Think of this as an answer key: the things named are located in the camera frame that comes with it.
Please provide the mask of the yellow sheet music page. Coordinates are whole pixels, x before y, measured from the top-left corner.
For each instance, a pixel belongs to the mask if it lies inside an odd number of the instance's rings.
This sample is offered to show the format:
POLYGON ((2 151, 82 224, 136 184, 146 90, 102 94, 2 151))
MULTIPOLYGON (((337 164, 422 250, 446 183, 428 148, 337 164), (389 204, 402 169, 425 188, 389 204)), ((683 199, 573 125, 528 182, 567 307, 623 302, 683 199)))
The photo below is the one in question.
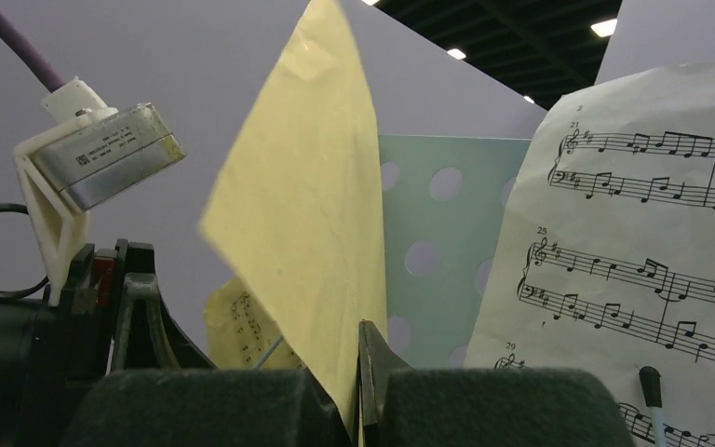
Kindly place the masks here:
POLYGON ((357 435, 358 325, 386 324, 376 114, 336 1, 306 6, 199 229, 357 435))

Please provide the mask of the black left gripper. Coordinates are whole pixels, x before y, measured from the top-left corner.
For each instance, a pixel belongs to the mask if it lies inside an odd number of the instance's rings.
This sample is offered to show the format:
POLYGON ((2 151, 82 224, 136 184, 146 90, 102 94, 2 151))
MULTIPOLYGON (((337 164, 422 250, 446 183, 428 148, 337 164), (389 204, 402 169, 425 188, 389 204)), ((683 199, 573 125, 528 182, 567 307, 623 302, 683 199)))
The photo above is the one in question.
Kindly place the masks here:
POLYGON ((213 369, 171 317, 151 245, 86 245, 60 300, 47 280, 0 291, 0 446, 58 445, 86 394, 111 372, 213 369))

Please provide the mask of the light blue music stand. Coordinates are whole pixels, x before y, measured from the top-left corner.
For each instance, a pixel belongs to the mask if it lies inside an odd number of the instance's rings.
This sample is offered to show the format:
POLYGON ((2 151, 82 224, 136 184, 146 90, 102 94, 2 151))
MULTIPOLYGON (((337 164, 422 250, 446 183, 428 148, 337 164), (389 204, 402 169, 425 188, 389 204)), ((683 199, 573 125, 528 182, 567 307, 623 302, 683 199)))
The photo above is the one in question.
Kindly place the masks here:
MULTIPOLYGON (((527 148, 525 140, 380 138, 386 324, 373 323, 412 368, 466 369, 468 335, 527 148)), ((530 367, 507 351, 485 369, 505 368, 530 367)), ((357 392, 356 428, 365 445, 358 356, 357 392)), ((616 404, 633 445, 654 445, 649 414, 616 404)))

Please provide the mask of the white sheet music page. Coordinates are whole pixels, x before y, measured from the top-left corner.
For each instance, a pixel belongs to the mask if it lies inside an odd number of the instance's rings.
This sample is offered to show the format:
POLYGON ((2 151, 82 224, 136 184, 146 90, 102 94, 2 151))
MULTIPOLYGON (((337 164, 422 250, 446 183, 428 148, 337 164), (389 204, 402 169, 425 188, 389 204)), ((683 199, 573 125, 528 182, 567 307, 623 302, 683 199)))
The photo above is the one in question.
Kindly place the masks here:
POLYGON ((468 367, 597 376, 640 445, 715 446, 715 62, 562 97, 507 200, 468 367))

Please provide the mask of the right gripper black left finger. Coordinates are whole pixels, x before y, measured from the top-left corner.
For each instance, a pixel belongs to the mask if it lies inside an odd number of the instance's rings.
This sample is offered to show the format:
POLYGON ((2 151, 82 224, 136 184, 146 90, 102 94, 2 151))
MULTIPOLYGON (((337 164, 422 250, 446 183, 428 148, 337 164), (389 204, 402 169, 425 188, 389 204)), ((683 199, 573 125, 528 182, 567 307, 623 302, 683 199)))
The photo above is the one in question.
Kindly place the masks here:
POLYGON ((101 380, 63 446, 349 446, 307 370, 143 370, 101 380))

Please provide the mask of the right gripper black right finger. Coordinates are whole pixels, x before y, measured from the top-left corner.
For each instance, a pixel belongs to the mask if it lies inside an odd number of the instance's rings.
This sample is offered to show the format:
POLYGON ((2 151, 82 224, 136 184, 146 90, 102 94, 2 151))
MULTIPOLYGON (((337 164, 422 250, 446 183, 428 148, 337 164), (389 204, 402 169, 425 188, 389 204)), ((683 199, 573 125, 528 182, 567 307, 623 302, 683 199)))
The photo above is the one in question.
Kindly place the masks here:
POLYGON ((414 369, 358 326, 367 446, 631 446, 606 386, 573 369, 414 369))

